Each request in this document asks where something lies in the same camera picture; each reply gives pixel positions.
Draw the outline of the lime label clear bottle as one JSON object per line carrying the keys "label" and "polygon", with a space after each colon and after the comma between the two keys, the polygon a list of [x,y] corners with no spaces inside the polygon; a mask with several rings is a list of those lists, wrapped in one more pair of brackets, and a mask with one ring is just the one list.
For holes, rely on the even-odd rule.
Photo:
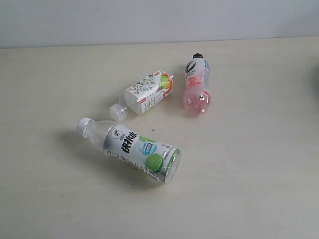
{"label": "lime label clear bottle", "polygon": [[144,137],[115,121],[82,118],[76,132],[106,156],[131,164],[163,184],[173,178],[177,169],[178,148]]}

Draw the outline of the floral label square bottle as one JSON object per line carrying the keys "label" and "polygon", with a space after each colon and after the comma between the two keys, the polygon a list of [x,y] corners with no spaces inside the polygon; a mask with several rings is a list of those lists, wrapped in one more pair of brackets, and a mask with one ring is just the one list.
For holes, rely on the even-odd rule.
{"label": "floral label square bottle", "polygon": [[110,115],[123,121],[145,113],[173,91],[173,77],[156,70],[135,84],[126,88],[119,96],[119,102],[109,108]]}

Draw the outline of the pink peach drink bottle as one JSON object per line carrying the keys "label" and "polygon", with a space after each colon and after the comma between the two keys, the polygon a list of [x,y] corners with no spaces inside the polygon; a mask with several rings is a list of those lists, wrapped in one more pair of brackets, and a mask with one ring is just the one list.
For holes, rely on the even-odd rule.
{"label": "pink peach drink bottle", "polygon": [[183,104],[192,116],[205,113],[211,104],[210,66],[201,53],[195,53],[185,68]]}

